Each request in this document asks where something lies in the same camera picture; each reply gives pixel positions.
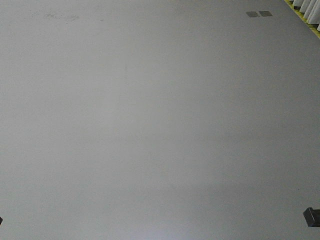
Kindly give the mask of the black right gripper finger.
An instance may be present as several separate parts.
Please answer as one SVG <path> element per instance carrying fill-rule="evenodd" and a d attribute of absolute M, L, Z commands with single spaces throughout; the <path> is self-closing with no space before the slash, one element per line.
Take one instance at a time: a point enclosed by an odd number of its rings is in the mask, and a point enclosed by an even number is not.
<path fill-rule="evenodd" d="M 303 216 L 306 220 L 308 227 L 320 227 L 320 210 L 308 207 L 304 212 Z"/>

